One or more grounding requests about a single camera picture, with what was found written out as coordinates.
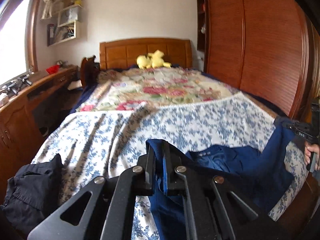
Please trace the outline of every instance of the window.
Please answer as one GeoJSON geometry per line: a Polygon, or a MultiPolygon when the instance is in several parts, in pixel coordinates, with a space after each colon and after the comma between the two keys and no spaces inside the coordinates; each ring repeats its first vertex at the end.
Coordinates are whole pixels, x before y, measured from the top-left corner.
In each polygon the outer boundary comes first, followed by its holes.
{"type": "Polygon", "coordinates": [[[0,31],[0,84],[27,71],[26,23],[30,0],[23,0],[0,31]]]}

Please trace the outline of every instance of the drawer handle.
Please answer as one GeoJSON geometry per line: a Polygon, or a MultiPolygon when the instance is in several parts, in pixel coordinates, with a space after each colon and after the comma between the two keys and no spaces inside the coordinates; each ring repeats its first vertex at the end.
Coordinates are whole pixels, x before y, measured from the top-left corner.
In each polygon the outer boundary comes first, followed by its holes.
{"type": "Polygon", "coordinates": [[[9,139],[9,141],[12,142],[12,140],[11,140],[11,138],[10,138],[10,136],[9,136],[8,131],[4,131],[4,133],[5,133],[5,135],[7,136],[7,138],[9,139]]]}
{"type": "Polygon", "coordinates": [[[4,137],[3,137],[3,136],[1,136],[1,139],[3,140],[4,145],[5,145],[7,148],[9,148],[8,145],[7,145],[7,143],[6,143],[5,140],[4,140],[4,137]]]}

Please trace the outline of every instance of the red object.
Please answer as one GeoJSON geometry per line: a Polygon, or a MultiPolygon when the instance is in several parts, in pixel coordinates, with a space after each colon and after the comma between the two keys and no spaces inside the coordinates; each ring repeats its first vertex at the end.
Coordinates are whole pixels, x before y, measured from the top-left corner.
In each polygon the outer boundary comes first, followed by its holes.
{"type": "Polygon", "coordinates": [[[54,65],[54,66],[47,68],[46,71],[51,75],[51,74],[57,73],[59,68],[60,68],[59,65],[54,65]]]}

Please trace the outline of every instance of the bed sheet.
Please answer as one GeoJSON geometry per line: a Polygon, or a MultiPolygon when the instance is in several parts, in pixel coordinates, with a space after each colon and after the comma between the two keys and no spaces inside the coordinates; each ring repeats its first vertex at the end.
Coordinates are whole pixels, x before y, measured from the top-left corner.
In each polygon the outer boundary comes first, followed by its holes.
{"type": "Polygon", "coordinates": [[[177,68],[100,72],[98,85],[76,112],[132,110],[142,102],[151,106],[216,100],[238,92],[229,85],[205,77],[197,70],[177,68]]]}
{"type": "MultiPolygon", "coordinates": [[[[130,111],[80,112],[69,115],[45,141],[33,163],[60,153],[64,163],[60,203],[95,176],[114,177],[134,166],[146,153],[145,141],[167,140],[182,152],[201,151],[212,144],[252,146],[262,151],[274,119],[241,92],[208,102],[151,107],[141,103],[130,111]]],[[[295,179],[270,211],[277,220],[301,189],[307,171],[303,153],[289,143],[284,160],[295,179]]],[[[132,239],[158,239],[147,197],[137,197],[132,239]]]]}

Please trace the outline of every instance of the wooden headboard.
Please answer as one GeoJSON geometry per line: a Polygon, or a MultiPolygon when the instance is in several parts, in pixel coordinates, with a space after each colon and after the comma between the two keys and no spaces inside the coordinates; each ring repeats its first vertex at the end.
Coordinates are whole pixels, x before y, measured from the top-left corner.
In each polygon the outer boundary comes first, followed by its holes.
{"type": "Polygon", "coordinates": [[[138,38],[100,43],[100,69],[128,68],[136,64],[139,55],[164,53],[164,61],[192,68],[190,40],[171,38],[138,38]]]}

